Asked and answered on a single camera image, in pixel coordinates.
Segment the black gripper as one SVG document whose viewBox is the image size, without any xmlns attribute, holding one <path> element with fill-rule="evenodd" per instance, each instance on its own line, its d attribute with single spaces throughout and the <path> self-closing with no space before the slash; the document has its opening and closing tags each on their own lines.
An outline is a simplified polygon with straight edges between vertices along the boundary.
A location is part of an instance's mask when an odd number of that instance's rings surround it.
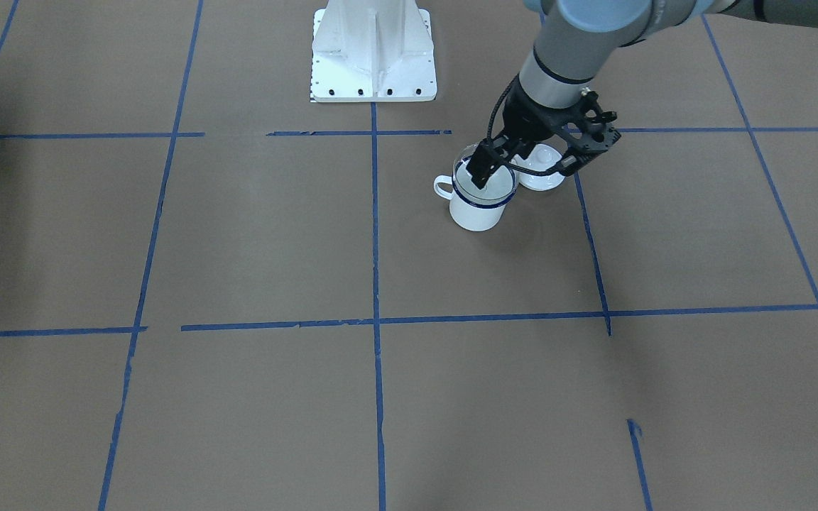
<svg viewBox="0 0 818 511">
<path fill-rule="evenodd" d="M 502 129 L 493 139 L 481 139 L 468 159 L 467 172 L 477 189 L 486 187 L 491 176 L 503 165 L 497 149 L 512 152 L 513 158 L 527 160 L 536 143 L 560 137 L 564 125 L 557 123 L 558 110 L 537 103 L 523 90 L 519 77 L 514 77 L 497 101 L 496 113 L 502 119 Z"/>
</svg>

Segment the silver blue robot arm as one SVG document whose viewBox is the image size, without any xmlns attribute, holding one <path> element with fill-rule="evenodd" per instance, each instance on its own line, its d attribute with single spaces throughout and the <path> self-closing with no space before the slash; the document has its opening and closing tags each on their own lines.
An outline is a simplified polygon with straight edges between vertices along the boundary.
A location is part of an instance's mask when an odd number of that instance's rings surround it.
<svg viewBox="0 0 818 511">
<path fill-rule="evenodd" d="M 620 137 L 589 84 L 611 53 L 701 14 L 818 28 L 818 1 L 542 1 L 545 17 L 532 51 L 493 108 L 503 129 L 478 143 L 467 171 L 483 188 L 501 166 L 537 143 L 560 137 L 561 160 L 546 175 L 570 177 Z"/>
</svg>

